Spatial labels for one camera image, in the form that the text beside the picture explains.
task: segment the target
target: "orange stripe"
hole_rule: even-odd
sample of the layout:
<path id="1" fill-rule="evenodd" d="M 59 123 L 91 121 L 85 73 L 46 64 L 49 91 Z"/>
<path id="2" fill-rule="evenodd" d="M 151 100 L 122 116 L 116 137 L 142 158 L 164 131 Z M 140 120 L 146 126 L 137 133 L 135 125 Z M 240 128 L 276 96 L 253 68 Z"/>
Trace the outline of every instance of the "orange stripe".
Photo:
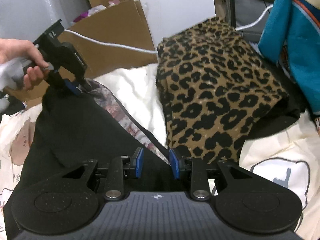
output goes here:
<path id="1" fill-rule="evenodd" d="M 311 19 L 314 20 L 314 22 L 316 23 L 316 25 L 320 28 L 320 22 L 316 19 L 316 17 L 308 10 L 307 7 L 304 6 L 303 3 L 301 3 L 300 1 L 295 1 L 298 5 L 301 6 L 301 8 L 311 17 Z"/>

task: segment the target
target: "black fabric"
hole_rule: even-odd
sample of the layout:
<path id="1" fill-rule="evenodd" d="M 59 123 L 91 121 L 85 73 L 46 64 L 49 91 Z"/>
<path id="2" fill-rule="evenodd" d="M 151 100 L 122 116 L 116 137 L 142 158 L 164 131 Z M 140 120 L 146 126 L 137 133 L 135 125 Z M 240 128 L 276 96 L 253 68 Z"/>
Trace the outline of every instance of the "black fabric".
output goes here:
<path id="1" fill-rule="evenodd" d="M 312 113 L 309 103 L 300 88 L 285 75 L 283 70 L 262 57 L 260 59 L 285 88 L 289 96 L 281 99 L 270 112 L 252 126 L 247 139 L 258 139 L 279 133 L 297 122 L 300 118 L 300 113 L 305 112 L 305 110 Z"/>
<path id="2" fill-rule="evenodd" d="M 0 98 L 3 98 L 5 95 L 6 95 L 5 93 L 1 92 Z M 8 101 L 9 101 L 9 107 L 6 109 L 4 113 L 0 114 L 0 122 L 2 120 L 2 115 L 4 114 L 12 115 L 26 108 L 24 104 L 14 96 L 9 96 Z"/>
<path id="3" fill-rule="evenodd" d="M 113 157 L 133 155 L 137 147 L 142 144 L 89 95 L 58 94 L 49 88 L 20 182 L 4 207 L 8 239 L 20 232 L 11 214 L 12 199 L 20 190 L 87 159 L 98 159 L 99 165 L 104 166 Z M 169 165 L 145 148 L 142 178 L 125 180 L 125 190 L 161 192 L 186 188 L 173 179 Z"/>

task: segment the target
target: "white paper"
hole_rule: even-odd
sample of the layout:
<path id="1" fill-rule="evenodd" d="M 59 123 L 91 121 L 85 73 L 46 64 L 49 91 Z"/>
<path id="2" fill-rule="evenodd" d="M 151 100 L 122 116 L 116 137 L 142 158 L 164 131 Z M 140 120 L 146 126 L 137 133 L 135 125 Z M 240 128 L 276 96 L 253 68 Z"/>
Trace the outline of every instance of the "white paper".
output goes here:
<path id="1" fill-rule="evenodd" d="M 155 47 L 170 37 L 215 16 L 213 0 L 140 0 Z"/>

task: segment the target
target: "leopard print cushion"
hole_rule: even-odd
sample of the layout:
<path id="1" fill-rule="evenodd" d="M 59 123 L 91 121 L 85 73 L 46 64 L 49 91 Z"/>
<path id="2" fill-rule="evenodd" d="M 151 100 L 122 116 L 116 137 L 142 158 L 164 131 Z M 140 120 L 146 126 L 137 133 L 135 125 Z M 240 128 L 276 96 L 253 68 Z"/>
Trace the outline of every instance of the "leopard print cushion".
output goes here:
<path id="1" fill-rule="evenodd" d="M 287 93 L 234 28 L 212 18 L 158 46 L 167 144 L 207 163 L 239 161 L 252 125 Z"/>

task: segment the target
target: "white cable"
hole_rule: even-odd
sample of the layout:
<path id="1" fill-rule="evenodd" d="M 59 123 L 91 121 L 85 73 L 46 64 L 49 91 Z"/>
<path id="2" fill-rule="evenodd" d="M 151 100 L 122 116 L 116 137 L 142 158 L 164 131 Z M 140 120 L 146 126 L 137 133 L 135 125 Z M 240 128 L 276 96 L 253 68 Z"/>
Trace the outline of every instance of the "white cable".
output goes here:
<path id="1" fill-rule="evenodd" d="M 135 47 L 131 47 L 131 46 L 127 46 L 127 45 L 121 45 L 121 44 L 115 44 L 115 43 L 106 43 L 106 42 L 102 42 L 102 41 L 97 41 L 97 40 L 94 40 L 94 39 L 91 39 L 91 38 L 88 38 L 86 36 L 83 36 L 79 33 L 76 33 L 74 31 L 71 31 L 71 30 L 65 30 L 65 32 L 68 32 L 68 33 L 73 33 L 74 35 L 77 35 L 85 40 L 88 40 L 88 41 L 92 41 L 94 43 L 97 43 L 97 44 L 100 44 L 100 45 L 103 45 L 103 46 L 109 46 L 109 47 L 117 47 L 117 48 L 123 48 L 123 49 L 130 49 L 130 50 L 135 50 L 135 51 L 139 51 L 139 52 L 144 52 L 144 53 L 149 53 L 149 54 L 158 54 L 158 51 L 156 50 L 147 50 L 147 49 L 140 49 L 140 48 L 135 48 Z"/>
<path id="2" fill-rule="evenodd" d="M 273 4 L 270 4 L 264 11 L 263 13 L 260 15 L 260 17 L 258 18 L 258 20 L 256 20 L 255 22 L 253 23 L 250 23 L 248 25 L 245 25 L 245 26 L 240 26 L 240 27 L 237 27 L 236 28 L 236 31 L 241 31 L 241 30 L 244 30 L 244 29 L 248 29 L 248 28 L 251 28 L 253 26 L 255 26 L 258 22 L 260 22 L 262 20 L 262 18 L 264 17 L 264 15 L 266 14 L 266 12 L 271 9 L 273 7 Z"/>

